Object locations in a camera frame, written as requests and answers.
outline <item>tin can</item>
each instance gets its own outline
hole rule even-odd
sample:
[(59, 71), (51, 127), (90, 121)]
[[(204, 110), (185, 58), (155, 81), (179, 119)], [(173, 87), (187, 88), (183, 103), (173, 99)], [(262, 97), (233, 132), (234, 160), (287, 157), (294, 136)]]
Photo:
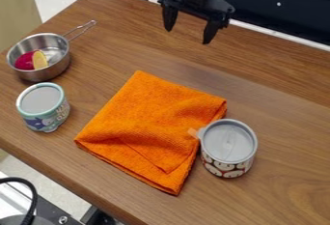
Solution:
[(69, 115), (69, 103), (61, 86), (43, 82), (25, 89), (16, 100), (16, 108), (27, 127), (52, 132)]
[(222, 178), (242, 176), (252, 166), (258, 148), (255, 132), (231, 119), (218, 120), (198, 132), (203, 165)]

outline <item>blue patterned can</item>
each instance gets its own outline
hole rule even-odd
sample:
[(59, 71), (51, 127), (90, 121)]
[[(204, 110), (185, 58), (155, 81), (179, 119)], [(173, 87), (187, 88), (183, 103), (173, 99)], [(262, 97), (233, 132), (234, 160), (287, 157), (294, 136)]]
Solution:
[(69, 115), (69, 103), (61, 86), (43, 82), (25, 89), (16, 100), (16, 108), (27, 127), (52, 132)]

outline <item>yellow object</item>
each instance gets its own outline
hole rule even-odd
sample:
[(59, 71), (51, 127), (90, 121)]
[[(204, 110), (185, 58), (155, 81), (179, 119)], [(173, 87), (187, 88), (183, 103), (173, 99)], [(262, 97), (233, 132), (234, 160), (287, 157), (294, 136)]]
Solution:
[(74, 141), (140, 181), (178, 195), (199, 147), (188, 130), (226, 111), (223, 98), (136, 71)]
[(42, 51), (35, 51), (32, 56), (32, 63), (35, 70), (45, 68), (48, 66), (47, 57)]

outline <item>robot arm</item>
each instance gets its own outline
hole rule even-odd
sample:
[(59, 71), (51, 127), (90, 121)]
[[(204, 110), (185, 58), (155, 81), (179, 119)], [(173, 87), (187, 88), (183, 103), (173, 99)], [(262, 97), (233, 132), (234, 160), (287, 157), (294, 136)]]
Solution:
[(218, 29), (228, 27), (234, 7), (225, 0), (159, 0), (163, 8), (164, 26), (171, 31), (178, 12), (183, 11), (207, 20), (203, 44), (210, 43)]

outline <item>microfiber cloth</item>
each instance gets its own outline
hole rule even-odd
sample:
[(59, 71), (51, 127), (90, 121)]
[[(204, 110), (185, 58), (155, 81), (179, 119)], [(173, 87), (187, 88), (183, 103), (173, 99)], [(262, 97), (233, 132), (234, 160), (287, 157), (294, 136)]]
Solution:
[(222, 118), (226, 100), (136, 71), (75, 137), (83, 150), (178, 195), (199, 142), (188, 133)]

